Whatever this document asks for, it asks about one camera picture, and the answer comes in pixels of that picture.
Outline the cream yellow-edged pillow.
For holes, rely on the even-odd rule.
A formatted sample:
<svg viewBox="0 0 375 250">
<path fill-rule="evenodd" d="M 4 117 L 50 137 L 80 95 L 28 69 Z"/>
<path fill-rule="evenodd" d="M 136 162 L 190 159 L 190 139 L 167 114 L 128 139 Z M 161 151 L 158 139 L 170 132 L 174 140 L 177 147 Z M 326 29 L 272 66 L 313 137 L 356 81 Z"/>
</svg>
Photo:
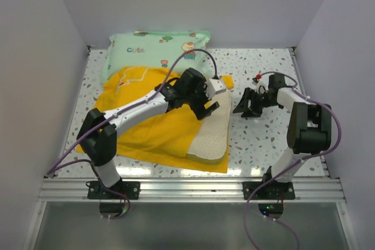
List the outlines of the cream yellow-edged pillow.
<svg viewBox="0 0 375 250">
<path fill-rule="evenodd" d="M 224 158 L 228 145 L 231 110 L 230 91 L 216 95 L 212 102 L 218 102 L 218 109 L 206 117 L 197 135 L 192 140 L 186 158 L 206 165 L 216 165 Z"/>
</svg>

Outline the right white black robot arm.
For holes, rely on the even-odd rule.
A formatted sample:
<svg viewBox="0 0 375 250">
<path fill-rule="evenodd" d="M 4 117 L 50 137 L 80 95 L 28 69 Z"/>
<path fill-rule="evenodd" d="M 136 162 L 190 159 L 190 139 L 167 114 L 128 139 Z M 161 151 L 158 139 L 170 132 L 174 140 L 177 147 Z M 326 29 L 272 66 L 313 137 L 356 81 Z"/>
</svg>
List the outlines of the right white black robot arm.
<svg viewBox="0 0 375 250">
<path fill-rule="evenodd" d="M 233 113 L 243 118 L 259 118 L 264 108 L 287 109 L 290 112 L 287 148 L 263 174 L 260 182 L 243 182 L 243 195 L 245 200 L 293 200 L 292 180 L 297 171 L 306 160 L 331 146 L 331 108 L 327 104 L 311 102 L 297 92 L 296 85 L 286 83 L 287 75 L 276 71 L 269 71 L 267 75 L 267 86 L 261 83 L 261 74 L 253 78 L 256 88 L 244 90 Z"/>
</svg>

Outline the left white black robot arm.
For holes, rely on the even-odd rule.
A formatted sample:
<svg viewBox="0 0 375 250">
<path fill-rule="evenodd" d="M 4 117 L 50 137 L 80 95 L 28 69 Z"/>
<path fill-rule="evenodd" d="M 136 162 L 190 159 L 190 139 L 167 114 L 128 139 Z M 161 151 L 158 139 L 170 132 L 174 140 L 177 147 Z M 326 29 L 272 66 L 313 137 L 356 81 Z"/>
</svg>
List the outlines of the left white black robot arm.
<svg viewBox="0 0 375 250">
<path fill-rule="evenodd" d="M 147 119 L 183 105 L 188 105 L 196 119 L 202 120 L 219 107 L 218 102 L 209 107 L 205 105 L 225 89 L 218 76 L 206 78 L 189 68 L 179 78 L 166 77 L 154 90 L 127 105 L 106 112 L 96 108 L 90 110 L 80 128 L 77 143 L 90 159 L 101 192 L 110 199 L 127 198 L 113 161 L 119 136 Z"/>
</svg>

